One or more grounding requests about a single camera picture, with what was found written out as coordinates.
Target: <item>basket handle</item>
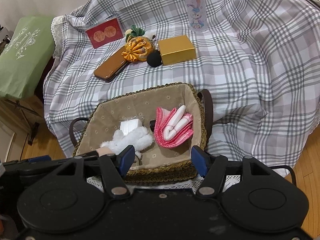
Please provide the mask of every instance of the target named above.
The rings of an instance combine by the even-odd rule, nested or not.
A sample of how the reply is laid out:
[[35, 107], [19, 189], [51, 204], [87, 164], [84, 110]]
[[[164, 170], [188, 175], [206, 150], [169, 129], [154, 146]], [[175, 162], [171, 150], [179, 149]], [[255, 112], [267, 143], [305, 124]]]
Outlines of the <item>basket handle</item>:
[[204, 105], [204, 126], [207, 130], [207, 143], [212, 133], [212, 124], [213, 124], [213, 105], [212, 97], [210, 92], [207, 89], [202, 89], [198, 92], [198, 97], [200, 100], [203, 100]]
[[70, 136], [71, 142], [74, 147], [76, 147], [76, 145], [78, 143], [76, 140], [75, 134], [73, 133], [73, 127], [74, 127], [75, 123], [78, 121], [88, 121], [88, 120], [89, 120], [89, 118], [87, 118], [87, 117], [78, 117], [71, 122], [71, 124], [69, 126], [69, 136]]

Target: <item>black ball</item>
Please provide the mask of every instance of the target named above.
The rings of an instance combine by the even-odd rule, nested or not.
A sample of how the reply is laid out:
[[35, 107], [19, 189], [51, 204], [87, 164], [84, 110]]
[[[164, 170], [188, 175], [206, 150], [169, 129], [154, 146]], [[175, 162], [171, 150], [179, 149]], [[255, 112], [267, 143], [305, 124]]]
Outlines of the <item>black ball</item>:
[[161, 59], [161, 55], [160, 55], [160, 51], [159, 50], [155, 50], [153, 52], [151, 52], [148, 56], [147, 56], [147, 63], [151, 66], [151, 67], [158, 67], [162, 64], [162, 59]]

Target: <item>gray plaid fabric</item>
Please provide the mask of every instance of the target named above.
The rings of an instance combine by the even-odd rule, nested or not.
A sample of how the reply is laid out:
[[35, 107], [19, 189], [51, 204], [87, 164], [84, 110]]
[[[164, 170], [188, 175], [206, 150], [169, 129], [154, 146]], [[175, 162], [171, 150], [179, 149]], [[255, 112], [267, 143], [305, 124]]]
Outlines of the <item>gray plaid fabric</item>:
[[[188, 29], [184, 0], [89, 0], [62, 18], [61, 62], [44, 84], [45, 119], [66, 156], [68, 129], [96, 105], [149, 87], [191, 83], [212, 94], [214, 125], [207, 150], [232, 160], [253, 155], [293, 166], [320, 97], [320, 12], [305, 0], [206, 0], [209, 29]], [[130, 64], [111, 83], [93, 71], [124, 45], [93, 49], [85, 32], [109, 17], [136, 24], [156, 39], [187, 35], [198, 59], [151, 68]], [[75, 127], [79, 139], [84, 123]]]

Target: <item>red card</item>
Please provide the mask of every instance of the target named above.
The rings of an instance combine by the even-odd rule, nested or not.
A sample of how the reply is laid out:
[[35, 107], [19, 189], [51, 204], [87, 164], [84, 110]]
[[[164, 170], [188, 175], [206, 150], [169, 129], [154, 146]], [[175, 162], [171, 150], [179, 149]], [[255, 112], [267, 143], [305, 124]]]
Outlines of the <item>red card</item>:
[[123, 38], [121, 28], [116, 18], [94, 26], [86, 30], [86, 33], [95, 49]]

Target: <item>bunny illustration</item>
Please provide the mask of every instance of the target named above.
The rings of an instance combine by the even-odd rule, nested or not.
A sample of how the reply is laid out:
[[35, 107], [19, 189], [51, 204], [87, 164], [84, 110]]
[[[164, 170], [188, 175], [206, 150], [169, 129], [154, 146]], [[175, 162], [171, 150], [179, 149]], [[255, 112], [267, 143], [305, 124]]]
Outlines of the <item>bunny illustration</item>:
[[192, 11], [190, 12], [190, 16], [193, 19], [192, 22], [190, 22], [190, 25], [192, 28], [198, 28], [201, 29], [204, 26], [203, 21], [200, 20], [201, 13], [200, 13], [200, 4], [201, 0], [196, 0], [197, 7], [195, 7], [193, 4], [187, 4], [188, 7], [192, 7]]

